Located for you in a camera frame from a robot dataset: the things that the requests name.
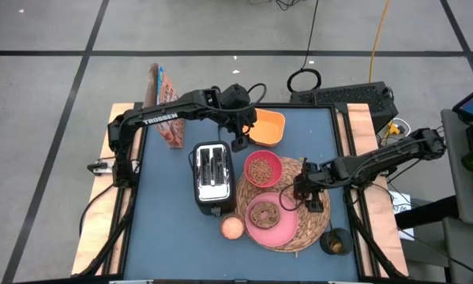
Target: table surface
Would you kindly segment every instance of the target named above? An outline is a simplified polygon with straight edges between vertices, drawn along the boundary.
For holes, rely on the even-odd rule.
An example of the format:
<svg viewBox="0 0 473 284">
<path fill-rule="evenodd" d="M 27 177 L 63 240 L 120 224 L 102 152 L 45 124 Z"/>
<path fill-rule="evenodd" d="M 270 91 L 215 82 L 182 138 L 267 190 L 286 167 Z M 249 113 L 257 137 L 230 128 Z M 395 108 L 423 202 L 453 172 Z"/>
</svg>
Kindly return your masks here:
<svg viewBox="0 0 473 284">
<path fill-rule="evenodd" d="M 473 268 L 473 225 L 459 219 L 443 219 L 447 253 L 455 260 Z M 449 260 L 454 283 L 473 283 L 473 272 Z"/>
<path fill-rule="evenodd" d="M 466 170 L 461 162 L 461 158 L 469 152 L 465 132 L 468 125 L 451 110 L 441 111 L 441 121 L 445 130 L 459 217 L 464 222 L 473 224 L 473 172 Z"/>
<path fill-rule="evenodd" d="M 307 157 L 313 163 L 338 157 L 329 109 L 266 110 L 285 117 L 283 138 L 273 148 L 251 144 L 232 152 L 236 180 L 243 175 L 246 158 L 258 150 L 296 160 Z M 215 122 L 187 121 L 183 149 L 170 149 L 154 128 L 146 135 L 125 280 L 357 281 L 353 252 L 330 256 L 316 241 L 297 254 L 280 253 L 262 248 L 246 235 L 237 241 L 220 235 L 220 219 L 203 215 L 194 202 L 192 170 L 186 161 L 196 144 L 218 140 Z M 220 137 L 231 144 L 234 134 L 221 129 Z M 350 230 L 343 189 L 328 194 L 332 225 Z"/>
<path fill-rule="evenodd" d="M 124 110 L 133 108 L 132 103 L 116 103 L 112 107 L 110 121 L 121 114 Z M 349 104 L 349 118 L 352 127 L 352 135 L 355 141 L 355 149 L 358 155 L 372 151 L 377 148 L 377 141 L 375 140 L 373 124 L 371 121 L 370 112 L 367 105 L 363 104 Z M 348 143 L 346 134 L 344 132 L 344 122 L 341 114 L 338 114 L 338 122 L 340 125 L 340 132 L 342 137 L 343 152 L 348 153 Z M 139 141 L 140 133 L 137 133 L 136 141 Z M 136 156 L 137 143 L 133 146 L 133 155 Z M 107 147 L 107 136 L 103 142 L 103 149 L 101 156 L 111 156 L 112 153 Z M 108 184 L 111 183 L 111 176 L 103 175 L 95 177 L 94 185 L 92 187 L 91 198 L 97 195 Z M 376 184 L 386 188 L 385 179 L 380 177 L 375 181 Z M 108 237 L 111 217 L 114 210 L 114 202 L 116 200 L 116 189 L 112 189 L 107 195 L 98 200 L 92 208 L 88 211 L 85 218 L 84 229 L 82 231 L 81 239 L 78 245 L 77 255 L 73 265 L 73 273 L 83 270 L 92 260 L 94 255 L 99 251 L 100 247 Z M 381 247 L 385 255 L 394 263 L 396 268 L 407 275 L 407 267 L 404 260 L 403 250 L 401 248 L 400 239 L 396 227 L 396 221 L 392 211 L 392 204 L 389 195 L 377 186 L 369 187 L 365 191 L 368 213 L 370 216 L 370 226 L 374 235 L 375 241 Z M 359 213 L 359 207 L 356 206 L 356 211 Z M 368 248 L 364 240 L 360 240 L 362 251 L 362 265 L 364 267 L 365 275 L 371 276 L 371 264 L 369 261 Z M 118 260 L 122 241 L 119 240 L 114 247 L 114 254 L 110 265 L 110 273 L 115 273 L 118 270 Z M 380 267 L 382 276 L 385 272 Z"/>
</svg>

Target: pink plate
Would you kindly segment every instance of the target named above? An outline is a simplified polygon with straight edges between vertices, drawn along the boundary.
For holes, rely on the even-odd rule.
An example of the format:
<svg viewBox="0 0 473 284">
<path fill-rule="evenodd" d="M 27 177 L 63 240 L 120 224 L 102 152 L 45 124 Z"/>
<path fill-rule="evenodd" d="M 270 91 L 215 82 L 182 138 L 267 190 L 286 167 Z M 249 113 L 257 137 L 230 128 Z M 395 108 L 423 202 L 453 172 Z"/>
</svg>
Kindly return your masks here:
<svg viewBox="0 0 473 284">
<path fill-rule="evenodd" d="M 272 202 L 280 209 L 280 220 L 269 229 L 261 229 L 255 226 L 250 220 L 250 210 L 260 202 Z M 282 196 L 282 203 L 286 208 L 293 208 L 294 204 L 285 196 Z M 256 196 L 250 201 L 246 208 L 245 225 L 248 234 L 260 245 L 275 248 L 285 245 L 296 235 L 298 230 L 298 212 L 285 211 L 278 201 L 278 193 L 266 192 Z"/>
</svg>

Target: yellow cable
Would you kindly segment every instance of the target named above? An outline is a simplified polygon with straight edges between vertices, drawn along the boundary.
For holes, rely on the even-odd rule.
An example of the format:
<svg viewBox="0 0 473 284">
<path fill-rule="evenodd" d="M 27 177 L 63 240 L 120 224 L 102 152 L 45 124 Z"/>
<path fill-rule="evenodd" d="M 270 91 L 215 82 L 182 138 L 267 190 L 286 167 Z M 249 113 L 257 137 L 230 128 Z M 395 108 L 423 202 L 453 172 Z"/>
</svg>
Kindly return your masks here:
<svg viewBox="0 0 473 284">
<path fill-rule="evenodd" d="M 373 44 L 373 50 L 371 51 L 371 61 L 370 61 L 370 83 L 371 77 L 373 75 L 373 60 L 375 58 L 375 50 L 377 49 L 378 39 L 380 38 L 380 31 L 381 26 L 384 24 L 385 15 L 387 14 L 387 8 L 389 7 L 390 0 L 385 0 L 385 8 L 384 12 L 381 15 L 380 25 L 378 25 L 377 37 L 375 38 L 375 42 Z"/>
</svg>

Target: black floor line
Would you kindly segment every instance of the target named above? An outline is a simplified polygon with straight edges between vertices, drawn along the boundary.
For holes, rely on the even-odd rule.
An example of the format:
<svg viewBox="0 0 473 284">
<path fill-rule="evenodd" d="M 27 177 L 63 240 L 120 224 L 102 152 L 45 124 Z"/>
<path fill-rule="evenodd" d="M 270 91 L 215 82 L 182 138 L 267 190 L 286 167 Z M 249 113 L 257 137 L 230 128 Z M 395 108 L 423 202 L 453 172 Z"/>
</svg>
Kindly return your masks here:
<svg viewBox="0 0 473 284">
<path fill-rule="evenodd" d="M 32 201 L 29 204 L 29 209 L 22 224 L 21 231 L 18 234 L 17 241 L 13 247 L 12 255 L 9 258 L 8 265 L 6 266 L 5 274 L 2 278 L 2 283 L 12 283 L 17 273 L 19 263 L 21 261 L 22 255 L 24 253 L 25 245 L 29 239 L 32 226 L 34 224 L 36 215 L 39 210 L 39 205 L 43 199 L 43 194 L 45 193 L 45 188 L 47 187 L 48 178 L 54 166 L 54 161 L 57 156 L 59 147 L 61 145 L 62 137 L 66 130 L 68 124 L 69 116 L 71 115 L 71 110 L 77 98 L 78 89 L 84 77 L 85 70 L 87 69 L 88 60 L 90 58 L 90 50 L 94 47 L 96 42 L 96 37 L 101 27 L 103 21 L 104 13 L 106 12 L 109 0 L 103 0 L 99 12 L 97 13 L 96 21 L 92 27 L 92 32 L 87 42 L 87 47 L 85 48 L 84 56 L 81 59 L 81 63 L 78 66 L 77 74 L 74 77 L 73 85 L 69 91 L 68 99 L 62 110 L 61 118 L 59 120 L 57 129 L 55 130 L 54 139 L 48 151 L 47 160 L 43 164 L 43 169 L 41 170 L 41 175 L 39 176 L 38 184 L 36 185 L 35 192 L 32 196 Z"/>
<path fill-rule="evenodd" d="M 84 56 L 84 50 L 0 50 L 0 56 Z"/>
<path fill-rule="evenodd" d="M 0 56 L 83 56 L 84 50 L 0 50 Z M 304 50 L 91 50 L 90 56 L 107 57 L 186 57 L 186 56 L 300 56 Z M 390 58 L 448 58 L 463 57 L 465 51 L 385 51 L 375 52 L 377 57 Z M 310 50 L 309 56 L 370 57 L 371 50 Z"/>
<path fill-rule="evenodd" d="M 460 26 L 457 23 L 457 20 L 454 17 L 452 9 L 450 9 L 450 5 L 447 2 L 447 0 L 440 0 L 440 3 L 443 6 L 443 10 L 447 14 L 447 18 L 449 19 L 449 22 L 452 25 L 452 28 L 454 30 L 454 33 L 456 34 L 457 40 L 459 40 L 459 44 L 461 48 L 463 49 L 467 62 L 470 64 L 471 71 L 473 72 L 473 53 L 471 52 L 470 47 L 467 45 L 466 38 L 464 38 L 464 35 L 462 31 L 460 30 Z"/>
<path fill-rule="evenodd" d="M 91 56 L 181 57 L 181 56 L 305 56 L 304 50 L 94 50 Z M 370 57 L 370 50 L 310 50 L 309 56 Z M 377 51 L 378 57 L 460 57 L 463 51 Z"/>
</svg>

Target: black cable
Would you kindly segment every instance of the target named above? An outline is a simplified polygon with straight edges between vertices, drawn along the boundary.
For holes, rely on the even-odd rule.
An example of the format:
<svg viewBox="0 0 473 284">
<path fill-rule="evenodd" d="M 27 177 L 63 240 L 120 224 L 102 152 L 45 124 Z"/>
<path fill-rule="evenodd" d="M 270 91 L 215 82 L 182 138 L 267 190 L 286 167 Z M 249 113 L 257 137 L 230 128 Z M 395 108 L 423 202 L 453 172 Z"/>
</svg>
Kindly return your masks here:
<svg viewBox="0 0 473 284">
<path fill-rule="evenodd" d="M 301 200 L 301 202 L 299 202 L 298 205 L 296 205 L 296 207 L 294 208 L 287 208 L 283 205 L 283 202 L 282 202 L 282 195 L 283 195 L 283 192 L 285 192 L 286 189 L 290 188 L 292 185 L 294 184 L 290 184 L 286 187 L 284 187 L 283 189 L 280 190 L 280 193 L 278 193 L 278 202 L 280 203 L 280 206 L 285 210 L 285 211 L 296 211 L 298 210 L 299 207 L 301 207 L 301 205 L 305 202 L 305 200 Z"/>
<path fill-rule="evenodd" d="M 401 195 L 401 197 L 403 197 L 403 199 L 404 199 L 406 202 L 408 202 L 411 206 L 413 206 L 413 207 L 420 207 L 420 205 L 417 205 L 417 204 L 411 202 L 411 200 L 408 200 L 408 199 L 403 195 L 403 193 L 401 193 L 401 191 L 399 191 L 399 190 L 397 189 L 397 187 L 394 186 L 390 181 L 388 181 L 387 184 L 390 185 L 390 186 L 392 186 L 392 187 L 394 188 L 394 190 L 395 190 L 396 192 L 398 192 L 398 193 Z"/>
<path fill-rule="evenodd" d="M 225 113 L 238 113 L 238 112 L 242 112 L 242 111 L 245 111 L 245 110 L 249 110 L 253 107 L 255 107 L 255 105 L 257 105 L 258 103 L 261 102 L 261 100 L 265 97 L 266 95 L 266 92 L 268 91 L 268 87 L 266 87 L 266 84 L 264 83 L 257 83 L 255 84 L 254 86 L 250 87 L 250 89 L 247 91 L 247 93 L 250 94 L 250 92 L 252 90 L 254 90 L 256 87 L 259 87 L 259 86 L 262 86 L 263 87 L 263 91 L 262 91 L 262 95 L 261 97 L 259 97 L 259 99 L 257 99 L 255 102 L 253 103 L 249 103 L 248 106 L 245 106 L 245 107 L 242 107 L 242 108 L 239 108 L 239 109 L 233 109 L 233 110 L 224 110 L 224 109 L 218 109 L 218 108 L 215 108 L 215 107 L 212 107 L 212 106 L 206 106 L 204 104 L 200 104 L 200 103 L 194 103 L 198 106 L 201 106 L 201 107 L 204 107 L 204 108 L 207 108 L 209 110 L 215 110 L 215 111 L 218 111 L 218 112 L 225 112 Z"/>
<path fill-rule="evenodd" d="M 410 170 L 413 166 L 415 166 L 416 164 L 418 164 L 420 161 L 422 161 L 421 159 L 417 159 L 417 161 L 415 161 L 414 163 L 412 163 L 410 166 L 407 166 L 404 170 L 401 170 L 397 175 L 395 175 L 393 178 L 389 179 L 389 181 L 387 181 L 387 183 L 390 183 L 392 181 L 394 181 L 397 177 L 399 177 L 401 174 L 404 174 L 404 172 L 406 172 L 407 170 Z"/>
<path fill-rule="evenodd" d="M 289 8 L 291 8 L 292 6 L 296 5 L 299 3 L 299 1 L 301 0 L 292 0 L 291 2 L 289 2 L 289 0 L 287 0 L 287 3 L 282 1 L 282 0 L 276 0 L 276 4 L 280 7 L 280 9 L 282 11 L 287 11 L 289 10 Z"/>
<path fill-rule="evenodd" d="M 331 247 L 331 244 L 332 244 L 333 241 L 340 241 L 340 239 L 336 236 L 336 234 L 334 234 L 334 232 L 332 231 L 332 229 L 333 229 L 333 228 L 332 228 L 331 218 L 329 218 L 329 234 L 328 234 L 328 240 L 327 240 L 327 242 L 328 242 L 328 247 Z"/>
<path fill-rule="evenodd" d="M 355 191 L 357 192 L 357 198 L 356 198 L 351 204 L 349 204 L 349 203 L 347 202 L 347 198 L 346 198 L 345 195 L 343 194 L 343 202 L 344 202 L 347 206 L 352 206 L 352 207 L 354 207 L 354 205 L 355 205 L 356 203 L 358 203 L 358 202 L 361 200 L 361 195 L 362 195 L 361 192 L 364 191 L 364 189 L 359 188 L 359 187 L 356 187 L 356 186 L 352 186 L 352 189 L 350 189 L 350 190 L 355 190 Z"/>
<path fill-rule="evenodd" d="M 190 159 L 190 156 L 192 155 L 192 158 L 194 159 L 194 150 L 192 150 L 188 155 L 187 155 L 187 158 L 189 159 L 189 164 L 190 164 L 190 169 L 192 170 L 192 172 L 194 172 L 194 164 L 193 164 L 193 160 Z"/>
<path fill-rule="evenodd" d="M 393 206 L 403 206 L 403 205 L 411 205 L 411 207 L 415 207 L 413 204 L 393 204 Z"/>
<path fill-rule="evenodd" d="M 382 137 L 380 136 L 380 134 L 378 134 L 378 133 L 375 133 L 375 135 L 378 136 L 378 138 L 379 138 L 379 140 L 380 140 L 379 143 L 378 143 L 378 147 L 382 146 L 382 143 L 384 142 L 384 141 L 383 141 L 383 138 L 382 138 Z M 389 135 L 387 135 L 385 143 L 387 143 L 387 140 L 388 140 L 388 139 L 392 139 L 392 140 L 394 140 L 394 141 L 399 141 L 399 140 L 401 140 L 402 138 L 389 137 Z"/>
<path fill-rule="evenodd" d="M 97 160 L 101 161 L 101 160 L 104 160 L 104 159 L 115 159 L 115 156 L 98 158 Z"/>
<path fill-rule="evenodd" d="M 350 190 L 345 190 L 343 194 L 350 195 L 351 193 Z M 392 262 L 387 258 L 387 256 L 385 256 L 384 252 L 381 250 L 377 242 L 371 236 L 371 233 L 368 231 L 367 228 L 365 228 L 364 224 L 362 223 L 362 220 L 357 216 L 354 206 L 347 206 L 347 213 L 348 218 L 351 220 L 351 222 L 353 222 L 355 229 L 360 233 L 361 237 L 368 244 L 368 248 L 375 255 L 377 261 L 384 268 L 385 273 L 387 273 L 390 278 L 407 278 L 407 276 L 399 272 L 394 266 L 394 264 L 392 264 Z"/>
<path fill-rule="evenodd" d="M 315 27 L 315 17 L 317 16 L 317 7 L 318 7 L 318 0 L 315 2 L 315 10 L 313 11 L 312 27 L 310 29 L 310 38 L 308 39 L 308 47 L 306 48 L 305 62 L 302 64 L 301 69 L 305 68 L 306 60 L 308 59 L 308 53 L 310 52 L 310 44 L 312 43 L 313 28 Z"/>
<path fill-rule="evenodd" d="M 85 206 L 84 211 L 81 213 L 80 217 L 80 223 L 78 225 L 78 237 L 81 236 L 81 231 L 84 226 L 84 219 L 85 219 L 85 214 L 87 214 L 88 209 L 98 200 L 101 196 L 103 196 L 106 192 L 108 192 L 111 188 L 113 187 L 113 183 L 109 185 L 107 188 L 105 188 L 102 192 L 100 192 L 96 197 L 92 198 L 92 200 Z"/>
<path fill-rule="evenodd" d="M 311 68 L 306 68 L 305 69 L 306 61 L 308 60 L 308 54 L 310 53 L 310 44 L 312 43 L 313 29 L 315 28 L 315 17 L 317 16 L 317 7 L 318 7 L 318 0 L 315 2 L 315 10 L 313 12 L 313 20 L 312 20 L 312 26 L 311 26 L 311 29 L 310 29 L 310 37 L 308 38 L 308 47 L 306 48 L 305 61 L 302 63 L 301 68 L 298 71 L 292 73 L 289 76 L 289 79 L 287 79 L 287 89 L 291 93 L 296 92 L 292 88 L 292 79 L 294 79 L 294 77 L 298 76 L 300 73 L 304 73 L 304 72 L 312 73 L 317 78 L 317 83 L 315 84 L 315 87 L 312 88 L 312 90 L 318 89 L 322 85 L 322 76 L 317 70 L 311 69 Z"/>
<path fill-rule="evenodd" d="M 392 194 L 391 194 L 386 188 L 384 188 L 383 186 L 377 185 L 377 184 L 375 184 L 375 183 L 373 183 L 373 182 L 371 182 L 371 183 L 369 184 L 369 186 L 371 186 L 371 185 L 376 185 L 378 188 L 383 189 L 383 190 L 389 195 L 389 197 L 390 197 L 390 199 L 391 199 L 391 203 L 394 201 L 394 196 L 392 196 Z M 365 188 L 354 187 L 353 189 L 358 192 L 358 195 L 359 195 L 359 196 L 357 196 L 357 199 L 356 199 L 354 202 L 352 202 L 352 204 L 347 203 L 346 200 L 345 200 L 345 204 L 346 204 L 346 205 L 350 205 L 350 206 L 354 206 L 354 205 L 355 205 L 356 203 L 358 203 L 359 200 L 361 199 L 360 196 L 361 196 L 362 192 L 365 191 L 366 189 L 368 189 L 369 186 L 366 186 Z"/>
<path fill-rule="evenodd" d="M 433 247 L 432 245 L 426 243 L 425 241 L 422 241 L 422 240 L 419 240 L 417 237 L 405 232 L 404 230 L 398 228 L 398 230 L 400 230 L 401 232 L 403 232 L 404 234 L 406 234 L 408 237 L 412 237 L 414 240 L 418 241 L 419 243 L 422 243 L 423 245 L 427 246 L 427 247 L 430 247 L 431 249 L 435 250 L 436 252 L 440 253 L 441 255 L 443 255 L 444 257 L 446 257 L 447 259 L 451 260 L 452 262 L 454 263 L 457 263 L 459 264 L 460 266 L 468 269 L 469 271 L 473 272 L 473 268 L 469 267 L 468 265 L 466 265 L 465 263 L 462 263 L 460 262 L 459 260 L 456 260 L 452 257 L 450 257 L 448 254 L 442 252 L 441 250 L 439 250 L 438 248 L 435 248 Z"/>
<path fill-rule="evenodd" d="M 250 133 L 250 120 L 246 115 L 243 115 L 243 119 L 245 119 L 246 124 L 248 125 L 248 127 L 246 128 L 246 131 L 243 133 L 243 135 L 246 135 L 246 134 Z"/>
<path fill-rule="evenodd" d="M 222 129 L 222 126 L 221 125 L 218 125 L 217 126 L 217 136 L 219 137 L 219 141 L 222 141 L 222 139 L 220 139 L 220 130 Z"/>
<path fill-rule="evenodd" d="M 138 163 L 136 168 L 133 171 L 134 174 L 138 171 L 140 166 L 141 164 Z M 136 197 L 136 189 L 131 188 L 131 193 L 130 193 L 129 201 L 127 204 L 126 213 L 121 217 L 120 221 L 118 222 L 118 225 L 115 227 L 112 234 L 108 237 L 103 247 L 100 249 L 96 257 L 91 261 L 91 263 L 87 266 L 87 268 L 85 268 L 82 272 L 74 276 L 86 276 L 86 275 L 96 274 L 101 264 L 103 264 L 104 260 L 107 258 L 108 253 L 110 253 L 110 251 L 113 249 L 114 244 L 117 242 L 118 238 L 120 237 L 120 234 L 130 224 L 130 220 L 131 220 L 130 217 L 132 217 L 132 214 L 134 211 L 135 197 Z"/>
<path fill-rule="evenodd" d="M 384 91 L 385 95 L 389 95 L 390 99 L 394 102 L 394 90 L 390 87 L 385 87 Z"/>
</svg>

